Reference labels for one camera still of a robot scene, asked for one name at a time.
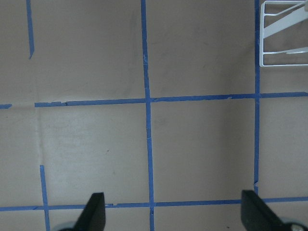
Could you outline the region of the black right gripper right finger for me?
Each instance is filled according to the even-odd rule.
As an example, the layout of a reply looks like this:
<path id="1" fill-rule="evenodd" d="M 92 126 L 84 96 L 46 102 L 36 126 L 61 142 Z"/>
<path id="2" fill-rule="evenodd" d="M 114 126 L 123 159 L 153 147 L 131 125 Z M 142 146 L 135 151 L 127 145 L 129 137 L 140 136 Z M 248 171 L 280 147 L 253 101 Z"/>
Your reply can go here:
<path id="1" fill-rule="evenodd" d="M 288 230 L 288 225 L 253 190 L 242 190 L 241 222 L 247 231 Z"/>

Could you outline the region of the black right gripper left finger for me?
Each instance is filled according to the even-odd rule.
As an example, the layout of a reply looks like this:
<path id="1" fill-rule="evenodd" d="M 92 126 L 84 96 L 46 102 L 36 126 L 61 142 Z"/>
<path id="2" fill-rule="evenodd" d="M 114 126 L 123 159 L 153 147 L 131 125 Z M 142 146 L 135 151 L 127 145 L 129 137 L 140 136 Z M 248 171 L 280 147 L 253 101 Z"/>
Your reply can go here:
<path id="1" fill-rule="evenodd" d="M 73 231 L 103 231 L 106 224 L 104 193 L 93 193 L 77 219 Z"/>

